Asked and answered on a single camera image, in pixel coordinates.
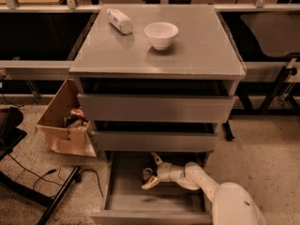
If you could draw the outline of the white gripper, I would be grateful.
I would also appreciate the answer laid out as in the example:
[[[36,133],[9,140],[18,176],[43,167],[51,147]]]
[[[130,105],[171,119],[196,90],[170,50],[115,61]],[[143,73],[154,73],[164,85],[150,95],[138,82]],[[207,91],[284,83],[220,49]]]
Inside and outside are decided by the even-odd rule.
[[[151,176],[148,182],[142,185],[142,189],[148,190],[157,186],[161,182],[179,183],[185,178],[184,167],[163,162],[156,152],[152,152],[152,156],[157,164],[157,176]]]

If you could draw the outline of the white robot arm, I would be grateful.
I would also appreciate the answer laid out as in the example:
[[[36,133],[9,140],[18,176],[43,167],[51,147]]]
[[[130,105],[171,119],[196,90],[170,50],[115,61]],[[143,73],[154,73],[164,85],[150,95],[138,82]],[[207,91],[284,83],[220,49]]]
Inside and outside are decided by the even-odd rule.
[[[249,193],[233,182],[217,183],[196,162],[178,166],[163,161],[152,152],[157,174],[142,185],[147,190],[159,183],[174,182],[189,190],[201,189],[212,204],[213,225],[267,225],[266,219]]]

